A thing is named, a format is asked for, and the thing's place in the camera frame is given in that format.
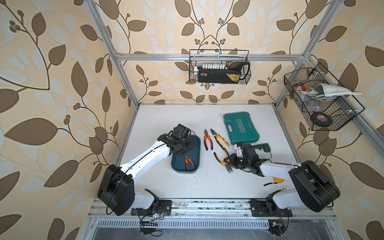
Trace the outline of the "orange long nose pliers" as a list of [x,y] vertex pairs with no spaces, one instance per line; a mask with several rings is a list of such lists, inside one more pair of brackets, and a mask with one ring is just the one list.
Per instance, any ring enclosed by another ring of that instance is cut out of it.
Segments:
[[184,157],[185,157],[187,171],[195,170],[196,169],[195,164],[193,163],[193,161],[191,160],[191,158],[188,156],[187,153],[184,153]]

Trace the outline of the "yellow handled pliers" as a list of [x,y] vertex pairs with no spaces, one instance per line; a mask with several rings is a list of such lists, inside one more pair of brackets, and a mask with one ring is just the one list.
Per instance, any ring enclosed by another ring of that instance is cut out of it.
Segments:
[[216,152],[214,152],[214,156],[215,156],[216,160],[217,160],[222,166],[226,167],[226,169],[227,169],[227,171],[228,171],[229,173],[232,173],[232,172],[233,172],[232,167],[231,167],[229,164],[227,164],[227,163],[225,163],[224,161],[222,161],[222,160],[218,157],[218,155],[216,154]]

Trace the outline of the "teal plastic storage box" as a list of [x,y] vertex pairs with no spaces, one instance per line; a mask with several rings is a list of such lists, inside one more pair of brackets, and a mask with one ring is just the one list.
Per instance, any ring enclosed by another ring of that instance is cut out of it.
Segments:
[[171,167],[174,171],[180,174],[193,174],[197,171],[200,165],[201,140],[199,137],[191,136],[195,147],[185,155],[172,155]]

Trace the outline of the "orange handled pliers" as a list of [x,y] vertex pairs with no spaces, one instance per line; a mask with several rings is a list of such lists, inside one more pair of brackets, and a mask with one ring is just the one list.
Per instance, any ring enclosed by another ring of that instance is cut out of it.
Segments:
[[213,142],[211,140],[211,137],[209,136],[208,134],[208,131],[205,129],[204,130],[204,145],[205,145],[205,149],[208,151],[209,149],[213,150]]

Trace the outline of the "yellow black combination pliers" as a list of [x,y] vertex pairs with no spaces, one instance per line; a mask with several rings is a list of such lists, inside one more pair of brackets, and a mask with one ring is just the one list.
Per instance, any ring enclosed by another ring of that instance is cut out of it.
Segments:
[[225,152],[226,156],[228,157],[229,156],[229,153],[227,151],[227,149],[225,148],[225,146],[229,147],[230,145],[227,143],[227,141],[221,137],[216,131],[214,131],[213,129],[211,129],[211,133],[213,134],[217,144],[221,147],[221,149]]

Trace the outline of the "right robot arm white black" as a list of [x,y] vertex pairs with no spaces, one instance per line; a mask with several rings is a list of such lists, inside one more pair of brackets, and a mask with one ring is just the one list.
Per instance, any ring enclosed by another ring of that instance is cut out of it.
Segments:
[[236,144],[236,153],[223,160],[225,166],[249,170],[259,177],[271,177],[294,184],[292,190],[277,190],[266,197],[265,209],[269,215],[278,210],[307,207],[313,212],[331,208],[341,192],[325,172],[313,161],[284,164],[259,158],[256,150],[271,154],[269,144]]

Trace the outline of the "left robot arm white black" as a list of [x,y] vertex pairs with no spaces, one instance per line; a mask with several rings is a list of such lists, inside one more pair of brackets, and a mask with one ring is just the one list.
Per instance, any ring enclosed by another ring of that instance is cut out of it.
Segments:
[[167,134],[157,138],[153,145],[130,162],[121,166],[107,167],[97,197],[117,216],[130,208],[155,211],[157,196],[146,189],[145,193],[135,191],[135,184],[157,163],[170,154],[186,155],[195,148],[191,130],[179,124]]

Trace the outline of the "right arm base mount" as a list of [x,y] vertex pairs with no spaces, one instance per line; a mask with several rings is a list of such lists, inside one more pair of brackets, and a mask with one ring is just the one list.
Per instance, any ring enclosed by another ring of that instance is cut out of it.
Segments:
[[252,199],[250,208],[253,217],[291,218],[293,216],[291,210],[278,208],[272,200]]

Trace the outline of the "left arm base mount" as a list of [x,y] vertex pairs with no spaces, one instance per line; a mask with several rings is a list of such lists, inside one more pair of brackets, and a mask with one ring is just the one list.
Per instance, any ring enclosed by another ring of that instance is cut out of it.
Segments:
[[132,209],[132,216],[161,216],[168,217],[171,215],[172,201],[171,200],[157,200],[152,203],[149,209]]

